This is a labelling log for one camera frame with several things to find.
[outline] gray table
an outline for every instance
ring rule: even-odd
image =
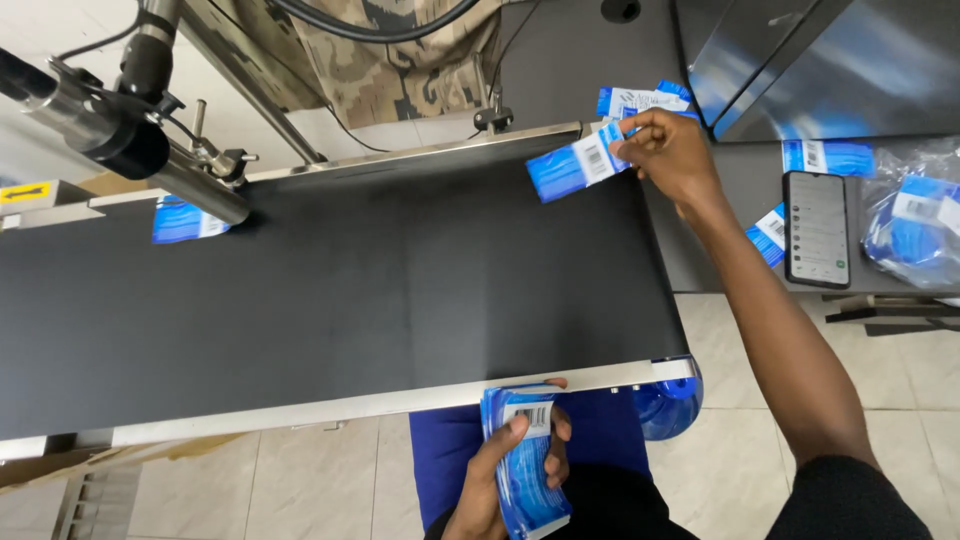
[[[503,36],[513,34],[531,6],[520,3],[503,8]],[[599,0],[542,2],[502,66],[504,104],[514,111],[514,129],[574,120],[595,122],[600,86],[652,89],[661,79],[682,83],[668,0],[644,0],[642,6],[637,20],[612,24],[600,15]],[[717,144],[713,155],[724,191],[744,229],[782,201],[779,143]],[[859,245],[865,226],[860,183],[847,178],[851,246]],[[693,231],[653,185],[644,183],[643,189],[673,290],[719,292],[719,277]],[[853,249],[847,292],[930,293],[875,270]],[[777,272],[783,279],[782,265]],[[799,292],[829,290],[790,282],[787,287]],[[960,286],[936,292],[960,294]]]

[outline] black sleeve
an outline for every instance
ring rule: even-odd
[[[931,539],[930,531],[877,469],[826,455],[797,471],[793,493],[767,540]]]

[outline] black conveyor belt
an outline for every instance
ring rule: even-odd
[[[179,244],[153,201],[0,234],[0,440],[687,352],[629,172],[548,205],[523,160],[245,196],[258,228]]]

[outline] hand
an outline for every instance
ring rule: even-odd
[[[626,142],[613,142],[611,153],[636,165],[637,177],[649,177],[681,215],[684,209],[727,204],[696,120],[654,108],[620,120],[619,127],[623,133],[640,130]]]
[[[550,384],[566,388],[566,379],[549,379]],[[553,405],[550,410],[553,424],[550,431],[550,451],[543,461],[547,486],[559,487],[569,474],[564,441],[570,440],[570,420],[566,413]],[[480,447],[467,464],[467,479],[460,501],[446,523],[444,540],[477,539],[503,540],[507,527],[500,514],[500,500],[496,491],[496,464],[523,439],[530,420],[520,414],[510,419]]]

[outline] plastic bag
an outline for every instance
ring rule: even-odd
[[[960,137],[929,141],[905,159],[877,151],[864,180],[862,246],[881,269],[921,288],[960,283]]]

